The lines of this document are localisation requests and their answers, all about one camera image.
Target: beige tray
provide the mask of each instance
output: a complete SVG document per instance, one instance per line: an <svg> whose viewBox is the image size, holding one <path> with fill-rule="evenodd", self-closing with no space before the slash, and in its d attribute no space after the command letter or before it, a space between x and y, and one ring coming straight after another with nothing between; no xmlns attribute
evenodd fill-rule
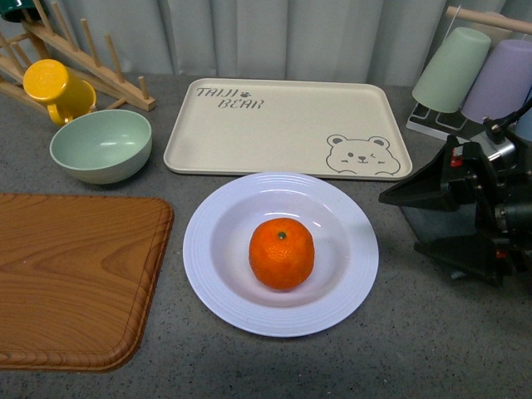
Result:
<svg viewBox="0 0 532 399"><path fill-rule="evenodd" d="M287 171L399 180L412 164L384 91L362 84L200 79L165 151L184 174Z"/></svg>

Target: wooden cutting board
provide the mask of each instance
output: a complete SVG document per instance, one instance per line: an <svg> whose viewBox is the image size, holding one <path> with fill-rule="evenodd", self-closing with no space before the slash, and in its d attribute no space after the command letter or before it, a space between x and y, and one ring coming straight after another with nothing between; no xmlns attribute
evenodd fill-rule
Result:
<svg viewBox="0 0 532 399"><path fill-rule="evenodd" d="M0 368L127 362L173 221L162 199L0 194Z"/></svg>

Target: bear drawing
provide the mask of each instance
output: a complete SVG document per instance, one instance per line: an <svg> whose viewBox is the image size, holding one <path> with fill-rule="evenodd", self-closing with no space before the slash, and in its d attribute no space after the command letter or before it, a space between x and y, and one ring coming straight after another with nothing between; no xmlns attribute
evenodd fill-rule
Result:
<svg viewBox="0 0 532 399"><path fill-rule="evenodd" d="M330 135L331 152L327 165L338 173L353 175L394 175L401 164L390 152L390 141L374 136L367 140L349 140L343 135Z"/></svg>

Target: green bowl rim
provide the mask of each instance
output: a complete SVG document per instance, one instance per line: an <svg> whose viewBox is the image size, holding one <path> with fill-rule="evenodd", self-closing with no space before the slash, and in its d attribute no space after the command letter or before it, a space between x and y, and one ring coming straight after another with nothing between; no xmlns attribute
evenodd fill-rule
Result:
<svg viewBox="0 0 532 399"><path fill-rule="evenodd" d="M144 145L142 146L142 148L137 151L135 153L138 154L139 152L141 152L142 150L145 149L146 145L148 145L151 141L152 141L152 130L151 130L151 123L150 121L147 120L147 118L141 114L139 114L138 112L134 112L134 111L129 111L129 110L100 110L100 111L94 111L94 112L91 112L90 114L85 114L85 115L82 115L78 118L76 118L74 121L72 122L69 122L68 124L64 125L61 127L61 129L59 129L55 135L53 135L52 137L52 140L50 141L50 146L49 146L49 149L50 149L50 156L53 158L53 160L60 166L62 166L63 168L66 168L66 169L69 169L69 170L77 170L77 171L98 171L98 170L104 170L104 169L108 169L108 168L111 168L113 166L117 166L117 165L120 165L120 164L123 164L124 162L128 161L131 159L130 158L127 158L125 160L121 160L119 162L116 162L114 164L109 164L109 165L106 165L106 166L102 166L102 167L99 167L99 168L76 168L74 166L70 166L70 165L67 165L67 164L64 164L63 162L59 161L58 158L56 158L56 156L54 156L53 154L53 150L52 150L52 147L53 147L53 143L54 141L56 140L57 136L61 133L61 131L63 131L68 125L70 125L71 123L75 122L75 121L79 121L80 119L83 119L83 118L87 118L87 117L90 117L90 116L94 116L95 114L102 114L104 112L113 112L113 113L116 113L116 112L123 112L123 113L128 113L128 114L134 114L136 117L142 119L147 125L148 125L148 128L149 128L149 134L148 134L148 139L146 140L146 143L144 143Z"/></svg>

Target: mug handle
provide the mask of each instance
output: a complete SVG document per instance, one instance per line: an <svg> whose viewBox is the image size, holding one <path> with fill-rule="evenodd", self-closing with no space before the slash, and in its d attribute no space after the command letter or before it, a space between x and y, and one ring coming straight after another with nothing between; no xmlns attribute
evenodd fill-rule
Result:
<svg viewBox="0 0 532 399"><path fill-rule="evenodd" d="M50 104L49 106L47 106L47 108L48 108L48 114L50 114L52 121L56 125L64 126L73 119L73 118L61 117L61 114L59 113L59 110L57 109L56 104Z"/></svg>

